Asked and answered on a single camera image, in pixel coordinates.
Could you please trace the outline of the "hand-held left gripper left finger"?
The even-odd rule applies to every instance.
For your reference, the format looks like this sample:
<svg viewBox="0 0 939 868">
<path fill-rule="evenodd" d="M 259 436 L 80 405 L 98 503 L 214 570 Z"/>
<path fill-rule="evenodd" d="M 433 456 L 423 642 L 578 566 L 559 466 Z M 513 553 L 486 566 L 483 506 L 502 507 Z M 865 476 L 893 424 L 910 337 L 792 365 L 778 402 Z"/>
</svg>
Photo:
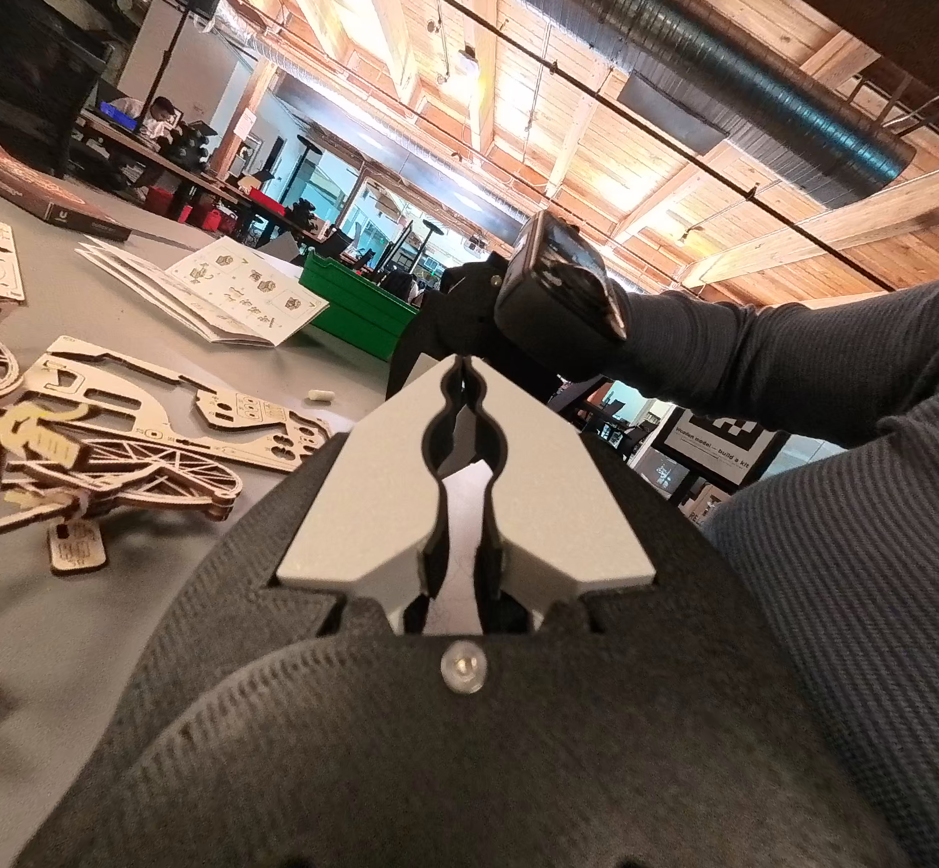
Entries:
<svg viewBox="0 0 939 868">
<path fill-rule="evenodd" d="M 366 599 L 421 633 L 449 563 L 440 470 L 464 406 L 464 361 L 429 368 L 352 428 L 276 569 L 288 588 Z"/>
</svg>

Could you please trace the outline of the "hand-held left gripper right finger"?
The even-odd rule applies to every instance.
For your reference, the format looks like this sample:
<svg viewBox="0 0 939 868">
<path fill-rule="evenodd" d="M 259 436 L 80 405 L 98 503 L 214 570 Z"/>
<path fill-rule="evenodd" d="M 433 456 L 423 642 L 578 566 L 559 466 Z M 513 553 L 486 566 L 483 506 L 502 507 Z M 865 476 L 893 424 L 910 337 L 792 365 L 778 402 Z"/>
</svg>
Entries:
<svg viewBox="0 0 939 868">
<path fill-rule="evenodd" d="M 484 490 L 474 592 L 485 634 L 528 632 L 558 603 L 649 586 L 654 566 L 580 434 L 478 358 L 467 405 Z"/>
</svg>

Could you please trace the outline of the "large wooden parts sheet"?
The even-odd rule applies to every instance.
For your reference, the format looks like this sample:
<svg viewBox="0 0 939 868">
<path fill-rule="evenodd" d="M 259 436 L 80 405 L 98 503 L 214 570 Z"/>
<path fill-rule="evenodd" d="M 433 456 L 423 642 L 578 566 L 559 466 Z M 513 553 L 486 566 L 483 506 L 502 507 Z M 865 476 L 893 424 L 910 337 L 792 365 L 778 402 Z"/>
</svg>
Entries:
<svg viewBox="0 0 939 868">
<path fill-rule="evenodd" d="M 116 368 L 186 391 L 204 433 L 189 436 L 176 430 L 160 400 Z M 68 423 L 81 433 L 136 439 L 281 474 L 297 470 L 335 436 L 319 417 L 68 335 L 60 336 L 22 374 L 21 385 L 25 398 L 57 401 L 72 411 L 85 406 Z"/>
</svg>

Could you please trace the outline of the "wooden bicycle model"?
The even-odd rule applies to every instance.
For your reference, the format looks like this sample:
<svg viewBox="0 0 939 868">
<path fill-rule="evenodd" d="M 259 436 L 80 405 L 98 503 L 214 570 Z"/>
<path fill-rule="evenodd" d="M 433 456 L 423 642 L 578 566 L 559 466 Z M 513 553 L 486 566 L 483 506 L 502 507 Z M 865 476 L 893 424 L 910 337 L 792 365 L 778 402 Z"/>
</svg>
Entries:
<svg viewBox="0 0 939 868">
<path fill-rule="evenodd" d="M 66 434 L 87 405 L 53 411 L 32 401 L 2 408 L 2 516 L 6 534 L 41 522 L 96 519 L 112 510 L 188 510 L 222 522 L 241 478 L 194 452 L 131 438 Z"/>
</svg>

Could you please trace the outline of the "person's right forearm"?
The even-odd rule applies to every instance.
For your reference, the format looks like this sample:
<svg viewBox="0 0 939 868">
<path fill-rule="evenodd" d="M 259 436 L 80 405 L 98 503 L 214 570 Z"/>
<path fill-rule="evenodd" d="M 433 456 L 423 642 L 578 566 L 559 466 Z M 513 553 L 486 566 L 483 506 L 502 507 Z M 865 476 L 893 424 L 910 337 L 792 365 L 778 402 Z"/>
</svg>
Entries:
<svg viewBox="0 0 939 868">
<path fill-rule="evenodd" d="M 607 375 L 647 398 L 845 449 L 886 438 L 937 456 L 938 288 L 834 308 L 755 309 L 618 292 Z"/>
</svg>

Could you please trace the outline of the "small wooden model piece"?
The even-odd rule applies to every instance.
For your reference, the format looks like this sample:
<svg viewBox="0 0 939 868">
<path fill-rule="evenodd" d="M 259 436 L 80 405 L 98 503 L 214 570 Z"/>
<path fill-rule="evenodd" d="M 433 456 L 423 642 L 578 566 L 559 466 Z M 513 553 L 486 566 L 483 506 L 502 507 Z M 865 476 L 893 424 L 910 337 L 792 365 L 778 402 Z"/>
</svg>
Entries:
<svg viewBox="0 0 939 868">
<path fill-rule="evenodd" d="M 48 529 L 47 542 L 54 576 L 91 573 L 108 564 L 97 521 L 82 519 L 55 523 Z"/>
</svg>

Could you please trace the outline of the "small wooden parts sheet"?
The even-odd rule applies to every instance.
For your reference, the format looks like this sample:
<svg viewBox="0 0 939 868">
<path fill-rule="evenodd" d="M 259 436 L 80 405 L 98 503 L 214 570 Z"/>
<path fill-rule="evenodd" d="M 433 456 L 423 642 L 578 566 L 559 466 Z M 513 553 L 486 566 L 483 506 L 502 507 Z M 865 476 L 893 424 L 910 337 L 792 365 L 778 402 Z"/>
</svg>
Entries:
<svg viewBox="0 0 939 868">
<path fill-rule="evenodd" d="M 5 222 L 1 223 L 1 301 L 4 304 L 26 302 L 16 240 L 13 229 Z"/>
</svg>

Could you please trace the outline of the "printed tag placard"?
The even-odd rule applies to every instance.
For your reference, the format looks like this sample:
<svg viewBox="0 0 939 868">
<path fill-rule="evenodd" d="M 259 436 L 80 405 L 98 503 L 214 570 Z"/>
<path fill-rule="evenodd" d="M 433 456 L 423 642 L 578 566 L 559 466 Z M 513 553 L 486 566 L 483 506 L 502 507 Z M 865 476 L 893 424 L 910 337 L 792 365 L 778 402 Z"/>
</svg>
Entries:
<svg viewBox="0 0 939 868">
<path fill-rule="evenodd" d="M 791 434 L 743 418 L 695 415 L 680 407 L 657 426 L 643 452 L 657 453 L 685 474 L 669 488 L 651 486 L 678 508 L 698 482 L 731 496 L 762 479 Z"/>
</svg>

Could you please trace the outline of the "green plastic bin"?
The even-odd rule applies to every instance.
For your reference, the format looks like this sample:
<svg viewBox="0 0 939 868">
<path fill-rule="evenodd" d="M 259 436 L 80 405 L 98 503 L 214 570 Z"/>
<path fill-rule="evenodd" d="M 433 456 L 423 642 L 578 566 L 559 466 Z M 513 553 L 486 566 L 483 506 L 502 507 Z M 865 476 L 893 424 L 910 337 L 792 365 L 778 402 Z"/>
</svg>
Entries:
<svg viewBox="0 0 939 868">
<path fill-rule="evenodd" d="M 389 361 L 418 311 L 334 260 L 309 253 L 299 284 L 328 305 L 310 323 L 370 356 Z"/>
</svg>

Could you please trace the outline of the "instruction booklet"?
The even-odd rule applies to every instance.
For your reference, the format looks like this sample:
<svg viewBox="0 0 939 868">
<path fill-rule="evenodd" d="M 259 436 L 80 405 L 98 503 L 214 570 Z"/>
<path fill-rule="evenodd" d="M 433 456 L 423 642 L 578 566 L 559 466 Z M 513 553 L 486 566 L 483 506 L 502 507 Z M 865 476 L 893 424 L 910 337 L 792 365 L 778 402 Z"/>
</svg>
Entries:
<svg viewBox="0 0 939 868">
<path fill-rule="evenodd" d="M 276 348 L 330 306 L 227 237 L 166 269 L 91 237 L 76 253 L 211 344 Z"/>
</svg>

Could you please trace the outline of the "brown kit box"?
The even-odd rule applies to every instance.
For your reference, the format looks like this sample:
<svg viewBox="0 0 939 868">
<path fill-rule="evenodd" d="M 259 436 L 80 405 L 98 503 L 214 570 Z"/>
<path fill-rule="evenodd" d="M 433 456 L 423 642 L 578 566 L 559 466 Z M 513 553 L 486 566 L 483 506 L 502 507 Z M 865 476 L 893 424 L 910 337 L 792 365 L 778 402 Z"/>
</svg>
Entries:
<svg viewBox="0 0 939 868">
<path fill-rule="evenodd" d="M 1 198 L 42 222 L 96 239 L 124 243 L 128 228 L 52 178 L 1 149 Z"/>
</svg>

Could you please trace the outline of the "large ventilation duct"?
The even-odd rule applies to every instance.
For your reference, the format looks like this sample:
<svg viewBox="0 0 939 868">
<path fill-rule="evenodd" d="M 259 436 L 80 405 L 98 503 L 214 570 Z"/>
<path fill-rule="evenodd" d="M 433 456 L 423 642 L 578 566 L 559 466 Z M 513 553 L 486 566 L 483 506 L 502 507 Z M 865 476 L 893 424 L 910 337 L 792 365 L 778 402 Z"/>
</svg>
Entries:
<svg viewBox="0 0 939 868">
<path fill-rule="evenodd" d="M 705 0 L 521 0 L 829 208 L 898 179 L 915 150 Z"/>
</svg>

